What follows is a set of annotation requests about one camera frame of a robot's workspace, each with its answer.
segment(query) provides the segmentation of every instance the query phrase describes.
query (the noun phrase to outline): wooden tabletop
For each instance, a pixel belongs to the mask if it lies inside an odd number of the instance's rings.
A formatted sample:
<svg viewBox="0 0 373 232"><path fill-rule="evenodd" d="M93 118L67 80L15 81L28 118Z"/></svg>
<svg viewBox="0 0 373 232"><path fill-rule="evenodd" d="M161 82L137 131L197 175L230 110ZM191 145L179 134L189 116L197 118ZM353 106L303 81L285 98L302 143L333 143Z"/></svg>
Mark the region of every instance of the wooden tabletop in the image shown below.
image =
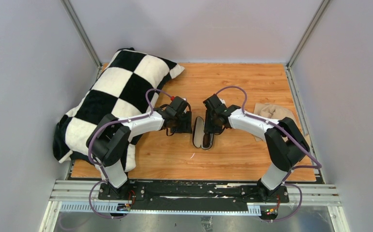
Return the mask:
<svg viewBox="0 0 373 232"><path fill-rule="evenodd" d="M297 118L284 66L281 64L208 64L183 63L185 71L163 88L173 96L186 98L192 107L193 123L205 118L202 101L219 89L236 85L248 93L246 110L253 112L256 103L271 103L291 110ZM237 89L219 94L226 105L241 105L244 95ZM169 103L161 94L156 106ZM225 130L215 136L209 150L195 148L191 134L167 137L165 131L146 133L136 146L133 179L258 180L271 164L265 142L242 130ZM310 165L305 157L299 165ZM90 164L77 160L71 177L100 177ZM315 181L311 169L297 169L289 180Z"/></svg>

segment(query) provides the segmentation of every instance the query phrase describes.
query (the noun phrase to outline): perforated metal strip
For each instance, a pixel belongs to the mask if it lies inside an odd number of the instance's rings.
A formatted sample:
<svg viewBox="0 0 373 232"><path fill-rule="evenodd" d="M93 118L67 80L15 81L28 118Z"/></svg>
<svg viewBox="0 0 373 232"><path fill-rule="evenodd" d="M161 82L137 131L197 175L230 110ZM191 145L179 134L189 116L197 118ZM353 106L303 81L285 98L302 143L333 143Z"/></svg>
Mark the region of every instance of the perforated metal strip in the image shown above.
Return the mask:
<svg viewBox="0 0 373 232"><path fill-rule="evenodd" d="M95 202L93 206L99 213L131 213L131 214L178 214L178 215L235 215L260 216L260 206L248 205L248 211L186 211L186 210L139 210L120 211L122 204L109 202ZM92 212L87 202L62 202L61 212Z"/></svg>

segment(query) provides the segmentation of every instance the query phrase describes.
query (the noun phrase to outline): black and white checkered cushion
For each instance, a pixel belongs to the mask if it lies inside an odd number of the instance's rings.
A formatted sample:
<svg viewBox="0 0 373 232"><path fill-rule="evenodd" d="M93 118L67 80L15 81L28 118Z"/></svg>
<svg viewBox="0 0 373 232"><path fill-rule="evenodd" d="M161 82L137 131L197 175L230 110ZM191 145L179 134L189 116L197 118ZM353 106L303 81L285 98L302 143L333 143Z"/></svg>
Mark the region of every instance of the black and white checkered cushion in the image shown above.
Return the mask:
<svg viewBox="0 0 373 232"><path fill-rule="evenodd" d="M53 152L60 162L88 160L86 141L101 119L112 113L115 117L130 117L150 111L145 99L147 90L162 89L169 80L177 77L184 67L167 59L120 49L87 92L81 103L68 111L57 124ZM152 105L158 100L158 92L148 95ZM137 136L128 142L127 155L121 162L126 172L135 168Z"/></svg>

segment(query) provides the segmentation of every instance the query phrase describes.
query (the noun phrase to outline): beige cloth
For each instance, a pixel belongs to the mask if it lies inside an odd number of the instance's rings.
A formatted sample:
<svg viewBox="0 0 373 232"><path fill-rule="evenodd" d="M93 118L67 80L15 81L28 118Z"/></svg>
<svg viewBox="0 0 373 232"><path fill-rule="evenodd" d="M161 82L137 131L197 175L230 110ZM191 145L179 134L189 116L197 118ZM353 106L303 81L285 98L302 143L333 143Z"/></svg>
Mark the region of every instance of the beige cloth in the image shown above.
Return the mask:
<svg viewBox="0 0 373 232"><path fill-rule="evenodd" d="M259 116L262 116L262 117L267 117L267 118L271 118L271 119L278 119L278 120L284 119L285 117L289 117L289 118L293 119L293 121L297 125L295 115L292 113L292 111L290 111L289 109L286 109L284 107L281 107L279 105L273 105L273 104L268 104L268 103L266 103L266 104L256 103L256 105L254 105L253 113L255 115L259 115ZM262 141L260 138L258 138L256 136L254 137L254 139L257 142Z"/></svg>

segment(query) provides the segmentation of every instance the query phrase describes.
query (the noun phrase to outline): white wall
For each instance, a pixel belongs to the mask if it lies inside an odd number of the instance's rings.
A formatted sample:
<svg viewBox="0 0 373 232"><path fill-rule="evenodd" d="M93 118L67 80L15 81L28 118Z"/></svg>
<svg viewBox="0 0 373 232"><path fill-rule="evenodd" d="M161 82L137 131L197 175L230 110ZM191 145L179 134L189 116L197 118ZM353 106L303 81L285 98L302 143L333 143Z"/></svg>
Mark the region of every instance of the white wall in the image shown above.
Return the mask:
<svg viewBox="0 0 373 232"><path fill-rule="evenodd" d="M287 62L321 0L71 0L101 61Z"/></svg>
<svg viewBox="0 0 373 232"><path fill-rule="evenodd" d="M0 232L38 231L55 178L60 117L95 66L61 2L0 0Z"/></svg>
<svg viewBox="0 0 373 232"><path fill-rule="evenodd" d="M332 1L293 70L351 231L373 231L373 1Z"/></svg>

